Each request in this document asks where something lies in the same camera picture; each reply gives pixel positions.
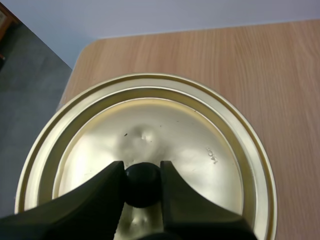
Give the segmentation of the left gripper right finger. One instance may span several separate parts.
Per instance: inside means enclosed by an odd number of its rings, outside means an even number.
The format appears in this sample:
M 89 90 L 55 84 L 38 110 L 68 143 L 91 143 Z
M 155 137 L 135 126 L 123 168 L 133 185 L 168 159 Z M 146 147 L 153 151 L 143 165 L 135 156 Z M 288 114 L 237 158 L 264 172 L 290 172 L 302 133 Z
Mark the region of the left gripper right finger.
M 182 240 L 254 240 L 239 214 L 207 200 L 190 187 L 170 161 L 160 163 L 164 230 Z

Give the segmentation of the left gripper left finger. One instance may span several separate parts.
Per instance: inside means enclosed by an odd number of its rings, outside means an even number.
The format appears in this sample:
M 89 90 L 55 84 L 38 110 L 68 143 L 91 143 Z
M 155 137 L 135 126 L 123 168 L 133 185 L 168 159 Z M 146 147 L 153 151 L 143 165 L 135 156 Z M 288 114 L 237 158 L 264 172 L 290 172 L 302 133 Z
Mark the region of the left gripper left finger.
M 115 161 L 76 189 L 0 220 L 2 240 L 113 239 L 124 207 L 124 163 Z

